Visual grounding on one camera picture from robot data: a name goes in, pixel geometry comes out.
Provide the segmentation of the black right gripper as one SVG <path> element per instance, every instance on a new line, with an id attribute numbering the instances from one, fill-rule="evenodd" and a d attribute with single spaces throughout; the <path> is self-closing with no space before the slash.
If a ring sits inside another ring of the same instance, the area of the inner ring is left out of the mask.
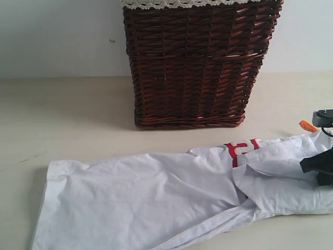
<path id="1" fill-rule="evenodd" d="M 303 173 L 318 172 L 316 179 L 319 186 L 333 184 L 332 148 L 313 157 L 302 159 L 300 166 Z"/>

